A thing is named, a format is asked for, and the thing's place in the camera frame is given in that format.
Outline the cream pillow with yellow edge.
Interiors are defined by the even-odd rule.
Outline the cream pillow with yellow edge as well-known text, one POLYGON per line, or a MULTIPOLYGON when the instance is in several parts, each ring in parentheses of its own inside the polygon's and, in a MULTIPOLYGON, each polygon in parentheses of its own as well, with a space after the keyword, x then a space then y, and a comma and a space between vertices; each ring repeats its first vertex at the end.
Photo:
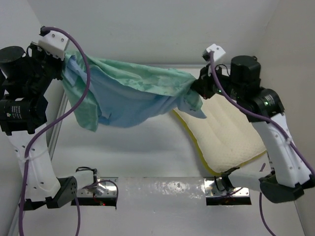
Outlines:
POLYGON ((247 117, 226 98, 214 95, 203 101, 205 119, 174 109, 174 115, 190 135, 200 161, 212 175, 242 167, 266 153, 259 134, 247 117))

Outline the green and blue pillowcase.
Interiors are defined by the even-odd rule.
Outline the green and blue pillowcase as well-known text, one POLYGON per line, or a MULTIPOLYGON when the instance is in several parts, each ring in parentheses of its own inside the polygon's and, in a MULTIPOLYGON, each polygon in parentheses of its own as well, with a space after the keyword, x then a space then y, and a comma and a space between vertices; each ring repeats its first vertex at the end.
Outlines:
POLYGON ((130 128, 173 109, 206 118, 201 97, 190 88, 195 77, 187 72, 94 57, 87 61, 89 91, 74 111, 82 128, 130 128))

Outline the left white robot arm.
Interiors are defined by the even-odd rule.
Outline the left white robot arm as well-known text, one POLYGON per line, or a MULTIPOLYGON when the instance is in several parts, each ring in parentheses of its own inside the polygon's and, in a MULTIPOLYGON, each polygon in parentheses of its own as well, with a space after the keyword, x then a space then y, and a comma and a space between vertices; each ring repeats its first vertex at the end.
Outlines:
POLYGON ((78 168, 71 176, 57 177, 52 167, 44 94, 53 79, 61 78, 62 65, 59 56, 35 43, 0 51, 0 127, 14 147, 24 179, 22 211, 60 208, 96 182, 96 169, 78 168))

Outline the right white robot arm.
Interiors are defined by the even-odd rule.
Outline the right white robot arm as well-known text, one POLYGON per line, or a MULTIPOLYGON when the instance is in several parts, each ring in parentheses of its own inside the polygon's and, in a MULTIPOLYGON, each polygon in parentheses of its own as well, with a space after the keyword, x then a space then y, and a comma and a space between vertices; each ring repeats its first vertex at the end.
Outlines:
POLYGON ((216 67, 213 53, 204 59, 207 65, 191 88, 205 99, 222 95, 245 114, 266 147, 271 167, 269 172, 256 173, 233 167, 215 180, 217 190, 229 193, 234 188, 245 187, 276 204, 303 196, 306 189, 314 187, 315 172, 292 140, 279 95, 261 86, 261 65, 256 57, 234 57, 227 76, 216 67))

